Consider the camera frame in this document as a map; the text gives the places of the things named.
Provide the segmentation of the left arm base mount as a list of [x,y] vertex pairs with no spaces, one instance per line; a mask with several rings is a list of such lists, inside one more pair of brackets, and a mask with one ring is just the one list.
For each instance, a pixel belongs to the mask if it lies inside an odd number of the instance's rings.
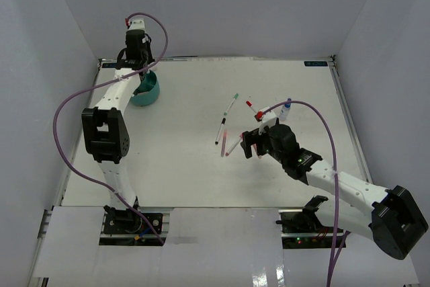
[[160,247],[165,242],[163,213],[142,213],[154,230],[129,208],[118,210],[104,206],[104,218],[99,238],[101,246]]

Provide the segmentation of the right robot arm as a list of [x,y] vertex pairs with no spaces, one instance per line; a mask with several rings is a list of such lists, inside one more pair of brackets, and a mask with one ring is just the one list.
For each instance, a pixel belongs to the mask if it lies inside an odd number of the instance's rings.
[[320,155],[299,146],[289,126],[276,124],[243,133],[246,158],[253,152],[275,159],[286,174],[325,191],[294,216],[282,214],[285,229],[317,233],[324,227],[349,231],[373,241],[385,254],[403,260],[429,225],[412,194],[402,186],[376,186],[334,167]]

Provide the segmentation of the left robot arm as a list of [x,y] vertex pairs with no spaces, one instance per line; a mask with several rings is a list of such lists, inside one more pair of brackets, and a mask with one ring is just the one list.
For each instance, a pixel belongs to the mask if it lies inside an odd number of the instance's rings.
[[126,47],[117,58],[114,82],[94,107],[85,108],[81,114],[85,149],[110,187],[108,206],[117,210],[125,210],[137,200],[123,161],[130,149],[124,112],[144,80],[141,69],[154,61],[150,43],[142,22],[128,28]]

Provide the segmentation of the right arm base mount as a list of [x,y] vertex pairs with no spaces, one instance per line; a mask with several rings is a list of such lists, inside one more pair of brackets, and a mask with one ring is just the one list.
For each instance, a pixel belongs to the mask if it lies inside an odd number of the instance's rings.
[[330,249],[333,227],[323,225],[316,216],[329,199],[313,197],[298,210],[280,210],[276,224],[281,230],[282,247],[287,249]]

